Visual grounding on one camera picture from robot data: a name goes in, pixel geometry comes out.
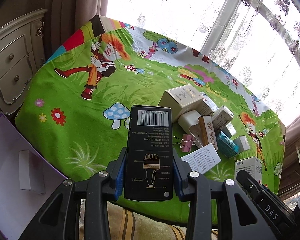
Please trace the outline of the teal patterned box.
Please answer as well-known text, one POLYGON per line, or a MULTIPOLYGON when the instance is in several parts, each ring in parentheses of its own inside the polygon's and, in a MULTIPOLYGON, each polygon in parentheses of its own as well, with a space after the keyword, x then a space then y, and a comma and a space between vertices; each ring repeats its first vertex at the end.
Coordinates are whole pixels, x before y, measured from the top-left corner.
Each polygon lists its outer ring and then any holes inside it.
POLYGON ((239 154, 239 146, 235 144, 226 134, 220 131, 217 134, 218 150, 227 158, 232 158, 239 154))

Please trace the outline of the large beige box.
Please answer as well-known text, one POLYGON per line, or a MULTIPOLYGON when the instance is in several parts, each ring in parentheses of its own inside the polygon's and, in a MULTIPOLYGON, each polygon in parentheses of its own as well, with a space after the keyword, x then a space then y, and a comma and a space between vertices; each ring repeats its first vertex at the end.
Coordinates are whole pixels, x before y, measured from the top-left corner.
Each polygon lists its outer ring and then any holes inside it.
POLYGON ((172 111, 172 122, 176 122, 182 114, 197 111, 199 114, 213 115, 214 110, 209 106, 204 92, 199 92, 192 85, 165 90, 158 106, 168 107, 172 111))

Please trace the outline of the white barcode medicine box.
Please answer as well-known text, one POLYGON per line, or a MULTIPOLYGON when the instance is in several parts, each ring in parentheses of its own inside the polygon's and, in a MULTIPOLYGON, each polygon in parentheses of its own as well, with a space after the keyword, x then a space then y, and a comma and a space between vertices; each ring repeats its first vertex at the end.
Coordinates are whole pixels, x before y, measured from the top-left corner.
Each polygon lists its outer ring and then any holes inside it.
POLYGON ((239 171, 245 170, 259 184, 262 183, 262 161, 257 157, 249 157, 235 161, 235 178, 239 171))

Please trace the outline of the striped beige cushion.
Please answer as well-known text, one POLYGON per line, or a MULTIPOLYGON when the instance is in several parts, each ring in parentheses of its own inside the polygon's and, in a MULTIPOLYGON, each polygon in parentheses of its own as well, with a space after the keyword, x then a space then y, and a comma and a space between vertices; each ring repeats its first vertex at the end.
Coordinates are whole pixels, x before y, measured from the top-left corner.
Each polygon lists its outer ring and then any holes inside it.
POLYGON ((185 239, 186 228, 157 222, 107 202, 111 239, 185 239))

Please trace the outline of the purple white cardboard box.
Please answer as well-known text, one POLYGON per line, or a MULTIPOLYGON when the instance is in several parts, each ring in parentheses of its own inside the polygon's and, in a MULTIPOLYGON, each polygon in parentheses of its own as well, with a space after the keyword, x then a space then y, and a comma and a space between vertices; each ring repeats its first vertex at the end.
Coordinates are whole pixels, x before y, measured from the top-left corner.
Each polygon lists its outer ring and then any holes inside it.
POLYGON ((0 112, 0 232, 18 239, 66 177, 0 112))

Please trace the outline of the white pink blue box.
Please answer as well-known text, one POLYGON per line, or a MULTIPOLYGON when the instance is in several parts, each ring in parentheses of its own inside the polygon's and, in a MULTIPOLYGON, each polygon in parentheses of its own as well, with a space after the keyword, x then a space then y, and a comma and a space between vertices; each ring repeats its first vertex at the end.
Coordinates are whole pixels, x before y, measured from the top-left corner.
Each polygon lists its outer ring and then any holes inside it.
POLYGON ((207 96, 204 92, 200 92, 203 96, 203 101, 210 107, 210 109, 215 112, 219 109, 219 107, 212 101, 212 99, 207 96))

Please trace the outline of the white box with text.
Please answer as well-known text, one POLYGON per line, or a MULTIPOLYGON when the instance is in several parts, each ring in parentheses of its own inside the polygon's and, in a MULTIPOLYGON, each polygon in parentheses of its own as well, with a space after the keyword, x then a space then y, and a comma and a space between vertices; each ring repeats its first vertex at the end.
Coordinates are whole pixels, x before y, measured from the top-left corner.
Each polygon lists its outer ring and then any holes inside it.
POLYGON ((181 157, 181 160, 187 162, 192 171, 196 171, 200 174, 205 174, 221 162, 221 159, 212 144, 208 144, 181 157))

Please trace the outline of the pink binder clip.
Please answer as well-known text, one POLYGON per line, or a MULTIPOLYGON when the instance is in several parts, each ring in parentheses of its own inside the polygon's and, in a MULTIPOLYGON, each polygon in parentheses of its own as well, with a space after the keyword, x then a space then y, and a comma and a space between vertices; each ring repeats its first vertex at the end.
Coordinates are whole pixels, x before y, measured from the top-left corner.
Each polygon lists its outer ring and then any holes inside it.
POLYGON ((193 147, 201 148, 200 142, 193 136, 189 134, 183 134, 182 138, 173 136, 176 142, 174 144, 179 145, 181 152, 190 153, 193 147))

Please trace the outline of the black barcode box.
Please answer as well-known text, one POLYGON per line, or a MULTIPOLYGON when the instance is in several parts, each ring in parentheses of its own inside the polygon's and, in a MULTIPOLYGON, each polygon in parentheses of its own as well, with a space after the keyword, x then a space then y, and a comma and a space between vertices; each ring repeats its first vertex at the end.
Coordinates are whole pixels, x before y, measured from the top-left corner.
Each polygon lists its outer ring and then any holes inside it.
POLYGON ((167 107, 131 108, 124 197, 160 202, 173 197, 172 111, 167 107))

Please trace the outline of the white medicine box blue logo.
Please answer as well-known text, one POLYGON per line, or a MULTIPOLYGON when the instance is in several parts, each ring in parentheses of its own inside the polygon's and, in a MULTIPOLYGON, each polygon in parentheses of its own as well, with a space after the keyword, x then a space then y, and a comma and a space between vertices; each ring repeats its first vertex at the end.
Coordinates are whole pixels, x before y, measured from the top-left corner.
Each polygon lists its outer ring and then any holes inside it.
POLYGON ((212 124, 216 133, 219 133, 233 120, 234 114, 225 105, 222 105, 211 115, 212 124))

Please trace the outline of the white dental box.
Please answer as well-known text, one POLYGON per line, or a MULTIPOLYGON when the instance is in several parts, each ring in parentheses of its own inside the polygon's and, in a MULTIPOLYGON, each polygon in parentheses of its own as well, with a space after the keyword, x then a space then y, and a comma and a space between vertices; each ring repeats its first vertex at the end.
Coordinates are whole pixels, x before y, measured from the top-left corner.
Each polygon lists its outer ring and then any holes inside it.
POLYGON ((215 150, 218 150, 215 130, 212 124, 211 116, 200 116, 198 118, 200 130, 201 130, 201 139, 203 146, 212 144, 215 150))

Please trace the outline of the white plastic holder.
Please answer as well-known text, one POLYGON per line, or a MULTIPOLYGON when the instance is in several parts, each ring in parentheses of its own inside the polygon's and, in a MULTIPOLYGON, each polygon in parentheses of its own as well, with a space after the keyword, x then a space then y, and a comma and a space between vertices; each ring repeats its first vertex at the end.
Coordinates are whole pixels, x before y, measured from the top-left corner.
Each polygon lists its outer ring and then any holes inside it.
POLYGON ((178 124, 186 134, 193 136, 193 142, 198 148, 203 147, 202 131, 198 120, 200 116, 197 111, 192 110, 182 114, 178 119, 178 124))

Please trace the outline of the white teal small box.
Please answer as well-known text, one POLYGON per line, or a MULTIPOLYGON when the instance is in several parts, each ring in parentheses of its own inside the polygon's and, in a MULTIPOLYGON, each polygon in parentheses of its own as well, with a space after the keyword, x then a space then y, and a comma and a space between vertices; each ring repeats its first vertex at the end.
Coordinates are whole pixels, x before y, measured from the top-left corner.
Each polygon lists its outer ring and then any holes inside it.
POLYGON ((236 130, 231 122, 222 128, 222 132, 229 138, 232 138, 236 134, 236 130))

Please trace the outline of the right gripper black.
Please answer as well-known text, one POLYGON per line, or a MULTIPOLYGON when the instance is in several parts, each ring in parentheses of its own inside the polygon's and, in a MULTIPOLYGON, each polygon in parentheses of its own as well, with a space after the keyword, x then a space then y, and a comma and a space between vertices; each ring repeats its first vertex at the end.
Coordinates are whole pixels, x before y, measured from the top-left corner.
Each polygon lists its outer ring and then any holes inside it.
POLYGON ((237 181, 266 220, 277 239, 300 239, 300 197, 294 210, 246 171, 239 171, 237 181))

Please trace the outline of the cream ornate dresser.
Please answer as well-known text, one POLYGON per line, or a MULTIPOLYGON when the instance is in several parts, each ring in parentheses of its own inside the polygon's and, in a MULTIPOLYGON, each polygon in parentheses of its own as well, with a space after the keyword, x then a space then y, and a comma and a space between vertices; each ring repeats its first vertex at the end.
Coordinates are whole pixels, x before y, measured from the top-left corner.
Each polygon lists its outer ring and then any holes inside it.
POLYGON ((21 107, 32 78, 45 63, 46 12, 38 9, 0 27, 0 109, 6 115, 21 107))

